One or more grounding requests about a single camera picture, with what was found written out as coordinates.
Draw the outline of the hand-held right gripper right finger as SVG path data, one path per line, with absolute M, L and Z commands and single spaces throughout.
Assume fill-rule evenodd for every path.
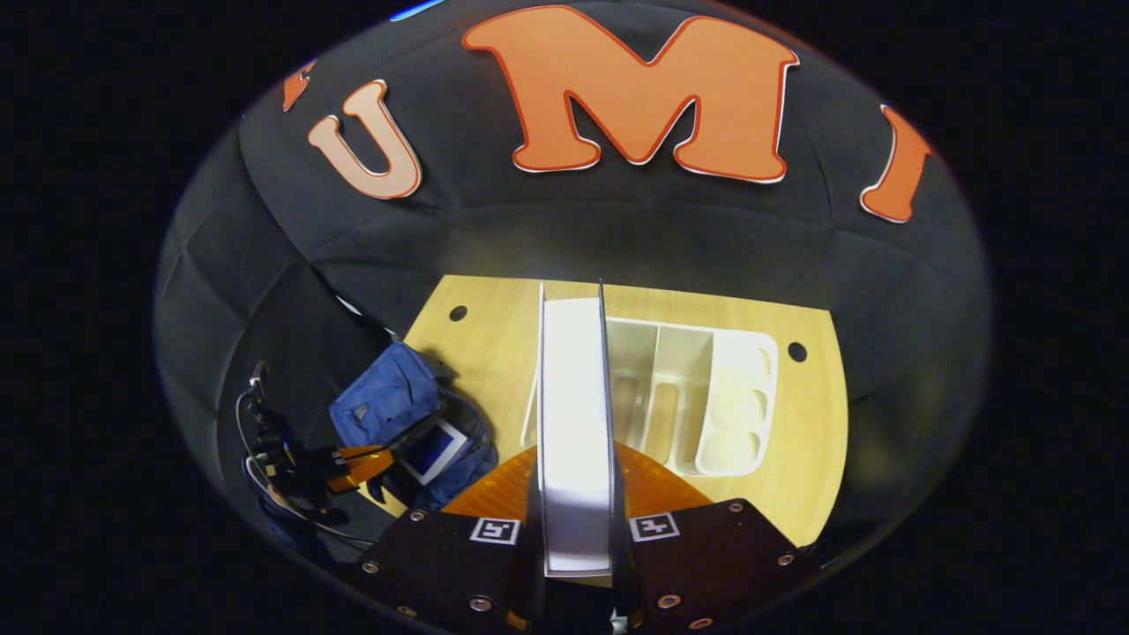
M 819 562 L 751 502 L 710 501 L 618 444 L 610 522 L 618 632 L 733 632 L 821 575 Z

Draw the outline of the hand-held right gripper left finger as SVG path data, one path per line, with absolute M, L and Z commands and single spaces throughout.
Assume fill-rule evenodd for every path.
M 355 563 L 355 586 L 431 630 L 536 632 L 543 600 L 537 449 L 441 512 L 396 519 Z

